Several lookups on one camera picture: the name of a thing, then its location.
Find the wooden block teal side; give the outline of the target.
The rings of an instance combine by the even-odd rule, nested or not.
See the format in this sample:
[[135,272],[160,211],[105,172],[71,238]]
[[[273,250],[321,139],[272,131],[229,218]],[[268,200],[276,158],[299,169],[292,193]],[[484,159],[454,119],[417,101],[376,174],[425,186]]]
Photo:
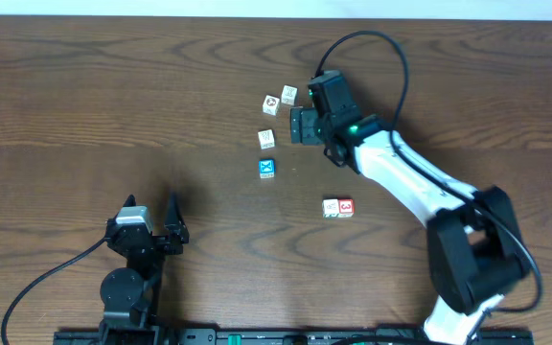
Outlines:
[[322,214],[324,218],[337,218],[339,215],[339,201],[336,198],[323,199]]

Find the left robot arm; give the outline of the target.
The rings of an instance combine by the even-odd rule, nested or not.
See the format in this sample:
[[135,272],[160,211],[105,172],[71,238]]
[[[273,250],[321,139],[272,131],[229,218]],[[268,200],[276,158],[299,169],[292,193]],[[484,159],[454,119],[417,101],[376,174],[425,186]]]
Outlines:
[[130,195],[106,222],[107,247],[126,259],[126,266],[106,275],[100,287],[103,321],[111,329],[147,329],[155,324],[165,259],[183,253],[189,242],[176,195],[170,195],[165,233],[155,235],[150,211]]

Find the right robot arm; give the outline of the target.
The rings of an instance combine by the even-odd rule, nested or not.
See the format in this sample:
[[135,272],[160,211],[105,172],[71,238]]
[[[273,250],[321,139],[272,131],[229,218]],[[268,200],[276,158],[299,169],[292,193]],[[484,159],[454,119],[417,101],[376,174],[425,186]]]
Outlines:
[[320,73],[309,93],[310,107],[290,111],[292,143],[323,146],[330,161],[381,185],[426,229],[438,299],[425,337],[445,344],[478,339],[483,319],[534,267],[510,198],[450,177],[378,116],[362,116],[341,72]]

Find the wooden block red number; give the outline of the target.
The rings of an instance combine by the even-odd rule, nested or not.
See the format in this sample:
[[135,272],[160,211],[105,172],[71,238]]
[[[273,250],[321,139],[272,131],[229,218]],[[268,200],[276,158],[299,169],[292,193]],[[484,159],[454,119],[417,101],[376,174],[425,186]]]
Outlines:
[[340,218],[350,218],[355,214],[355,203],[352,199],[338,200],[338,216]]

